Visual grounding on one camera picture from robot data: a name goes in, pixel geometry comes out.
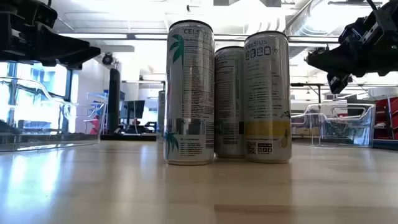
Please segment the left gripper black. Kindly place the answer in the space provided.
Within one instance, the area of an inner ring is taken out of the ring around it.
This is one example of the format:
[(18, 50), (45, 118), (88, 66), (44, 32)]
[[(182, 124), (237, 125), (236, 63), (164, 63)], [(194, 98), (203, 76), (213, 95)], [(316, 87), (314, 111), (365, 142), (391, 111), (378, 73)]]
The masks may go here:
[(84, 40), (52, 30), (58, 17), (51, 1), (1, 0), (1, 61), (43, 62), (81, 70), (83, 64), (101, 54)]

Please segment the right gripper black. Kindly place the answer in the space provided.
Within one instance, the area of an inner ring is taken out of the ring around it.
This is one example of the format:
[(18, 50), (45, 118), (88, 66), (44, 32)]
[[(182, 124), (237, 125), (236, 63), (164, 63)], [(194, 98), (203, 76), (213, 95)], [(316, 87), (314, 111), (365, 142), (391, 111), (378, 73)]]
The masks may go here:
[(340, 93), (352, 75), (363, 77), (376, 72), (383, 77), (397, 70), (397, 1), (382, 7), (372, 1), (368, 4), (371, 13), (345, 26), (338, 38), (339, 47), (323, 53), (309, 52), (306, 57), (313, 67), (322, 67), (324, 60), (332, 93)]

